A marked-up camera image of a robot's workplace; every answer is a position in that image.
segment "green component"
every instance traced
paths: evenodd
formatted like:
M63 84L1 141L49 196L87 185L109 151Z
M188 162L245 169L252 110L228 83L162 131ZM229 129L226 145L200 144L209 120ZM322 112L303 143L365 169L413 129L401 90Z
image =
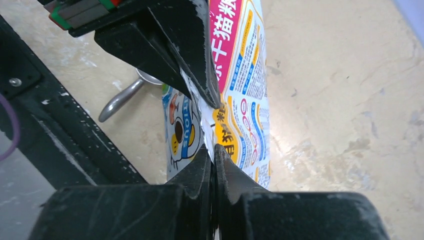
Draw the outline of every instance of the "green component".
M107 10L115 8L115 5L109 0L98 0Z
M55 7L54 10L50 13L50 18L55 21L57 25L60 25L63 29L68 30L71 28L71 25L69 25L65 19L59 16L60 8L61 6Z
M167 84L162 84L162 94L165 95L168 93L168 90L170 89L170 86Z

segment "chrome handle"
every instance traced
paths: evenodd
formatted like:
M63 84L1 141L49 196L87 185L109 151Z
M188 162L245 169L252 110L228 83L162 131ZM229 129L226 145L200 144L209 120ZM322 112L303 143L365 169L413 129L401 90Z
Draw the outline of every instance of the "chrome handle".
M133 82L130 86L116 94L107 104L104 106L98 121L103 123L114 115L122 106L125 105L143 86L145 81L140 77L137 81Z

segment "yellow label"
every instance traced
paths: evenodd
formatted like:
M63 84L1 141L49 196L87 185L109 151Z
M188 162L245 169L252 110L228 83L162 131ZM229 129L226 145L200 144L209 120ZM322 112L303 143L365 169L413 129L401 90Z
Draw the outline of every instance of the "yellow label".
M233 104L233 97L228 96L228 102L227 103L229 105ZM236 119L234 118L234 114L231 114L231 121L232 121L232 125L234 126L234 128L237 131L238 135L239 136L243 136L242 135L242 132L240 131L239 126L238 126L238 124L236 122Z
M256 122L259 123L259 128L260 129L264 129L264 127L262 126L261 121L259 120L259 111L260 111L260 109L261 109L261 105L258 104L257 107L256 107Z
M230 126L230 110L227 103L221 99L221 106L219 109L213 111L213 119L215 120L215 134L217 143L221 144L228 155L230 156L233 163L236 165L239 159L239 142L237 141L239 136L234 134Z
M253 12L252 10L249 10L249 13L247 15L246 27L244 28L243 39L241 40L240 54L242 57L245 56L246 43L248 41L249 30L251 29L251 25L252 25L252 18L253 18Z
M254 48L254 54L253 54L253 65L256 65L256 61L258 60L258 56L259 56L259 46L261 45L261 43L259 42L259 30L260 29L261 29L261 27L258 24L257 25L257 31L256 31L256 47Z
M258 175L259 175L259 167L256 168L256 171L254 173L254 181L258 182Z

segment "cartoon eye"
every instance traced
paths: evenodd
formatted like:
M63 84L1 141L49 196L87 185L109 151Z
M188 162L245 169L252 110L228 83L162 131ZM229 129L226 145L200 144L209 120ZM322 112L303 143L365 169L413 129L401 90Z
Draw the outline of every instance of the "cartoon eye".
M178 143L181 143L181 141L183 141L183 125L181 124L180 120L177 120L175 122L175 137Z

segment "marble floor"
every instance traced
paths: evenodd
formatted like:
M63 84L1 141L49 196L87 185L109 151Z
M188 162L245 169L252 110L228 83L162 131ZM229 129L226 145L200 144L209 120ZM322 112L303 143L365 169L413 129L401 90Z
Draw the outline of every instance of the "marble floor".
M424 239L424 49L390 0L263 0L273 191L355 191L393 240ZM72 38L36 0L0 14L97 119L136 79L93 34ZM150 183L166 180L161 89L101 129Z

